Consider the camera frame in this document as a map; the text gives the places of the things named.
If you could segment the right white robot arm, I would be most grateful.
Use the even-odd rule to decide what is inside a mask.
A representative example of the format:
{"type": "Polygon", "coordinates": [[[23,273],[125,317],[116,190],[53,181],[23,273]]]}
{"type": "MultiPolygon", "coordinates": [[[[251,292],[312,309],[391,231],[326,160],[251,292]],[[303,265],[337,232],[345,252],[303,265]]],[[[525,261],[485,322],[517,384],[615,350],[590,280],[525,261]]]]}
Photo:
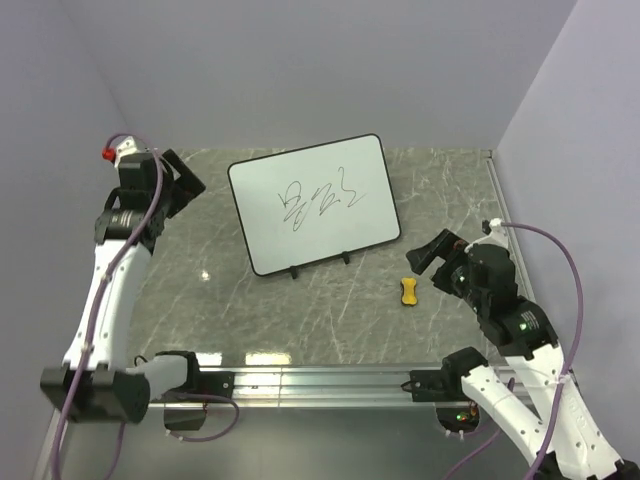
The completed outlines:
{"type": "Polygon", "coordinates": [[[444,229],[406,258],[416,275],[441,259],[433,286],[470,307],[531,403],[525,405],[473,347],[443,358],[443,393],[488,413],[526,460],[528,479],[638,478],[638,465],[597,426],[570,373],[573,355],[563,351],[548,316],[519,293],[507,227],[499,219],[487,222],[473,242],[444,229]]]}

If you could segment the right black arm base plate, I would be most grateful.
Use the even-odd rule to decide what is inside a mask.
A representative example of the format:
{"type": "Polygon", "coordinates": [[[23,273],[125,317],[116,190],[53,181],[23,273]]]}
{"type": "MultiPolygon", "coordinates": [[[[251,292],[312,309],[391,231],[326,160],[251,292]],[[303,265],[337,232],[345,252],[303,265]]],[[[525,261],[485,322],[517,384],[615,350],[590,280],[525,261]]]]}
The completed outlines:
{"type": "Polygon", "coordinates": [[[414,403],[469,401],[462,391],[460,378],[452,377],[442,370],[411,370],[409,379],[400,388],[411,395],[414,403]]]}

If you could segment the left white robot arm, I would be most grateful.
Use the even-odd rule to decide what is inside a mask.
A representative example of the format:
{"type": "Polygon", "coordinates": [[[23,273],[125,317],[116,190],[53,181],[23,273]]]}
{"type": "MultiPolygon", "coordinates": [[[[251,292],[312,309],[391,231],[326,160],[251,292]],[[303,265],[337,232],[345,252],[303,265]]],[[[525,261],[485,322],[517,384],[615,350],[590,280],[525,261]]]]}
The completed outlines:
{"type": "Polygon", "coordinates": [[[106,155],[116,161],[120,184],[95,222],[89,295],[61,366],[43,370],[40,388],[73,422],[138,424],[164,393],[190,402],[202,390],[194,353],[161,352],[149,365],[130,368],[126,343],[136,295],[166,220],[205,186],[173,150],[154,158],[119,147],[106,155]]]}

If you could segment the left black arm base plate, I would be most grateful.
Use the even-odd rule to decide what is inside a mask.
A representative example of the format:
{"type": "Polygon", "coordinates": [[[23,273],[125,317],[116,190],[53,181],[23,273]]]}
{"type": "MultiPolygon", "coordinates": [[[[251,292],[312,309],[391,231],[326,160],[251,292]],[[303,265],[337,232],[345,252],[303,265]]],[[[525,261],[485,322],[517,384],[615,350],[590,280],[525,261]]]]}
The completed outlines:
{"type": "Polygon", "coordinates": [[[188,383],[189,394],[231,399],[235,388],[235,373],[229,370],[199,370],[188,383]]]}

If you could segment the yellow bone-shaped eraser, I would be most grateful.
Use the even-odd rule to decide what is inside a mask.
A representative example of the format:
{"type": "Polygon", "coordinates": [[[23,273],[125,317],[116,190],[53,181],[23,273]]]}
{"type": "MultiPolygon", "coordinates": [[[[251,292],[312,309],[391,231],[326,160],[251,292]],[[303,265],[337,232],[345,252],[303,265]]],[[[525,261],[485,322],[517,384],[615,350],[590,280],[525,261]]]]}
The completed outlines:
{"type": "Polygon", "coordinates": [[[400,281],[401,285],[401,304],[403,306],[416,306],[418,298],[416,294],[417,280],[412,277],[403,277],[400,281]]]}

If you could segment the white whiteboard black frame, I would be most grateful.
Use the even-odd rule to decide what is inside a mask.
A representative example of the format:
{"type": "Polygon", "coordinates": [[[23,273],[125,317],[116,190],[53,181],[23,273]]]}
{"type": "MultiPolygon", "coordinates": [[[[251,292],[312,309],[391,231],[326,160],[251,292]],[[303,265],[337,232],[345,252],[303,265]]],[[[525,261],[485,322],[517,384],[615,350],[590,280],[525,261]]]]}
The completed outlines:
{"type": "Polygon", "coordinates": [[[401,237],[390,173],[376,134],[236,162],[227,175],[257,276],[401,237]]]}

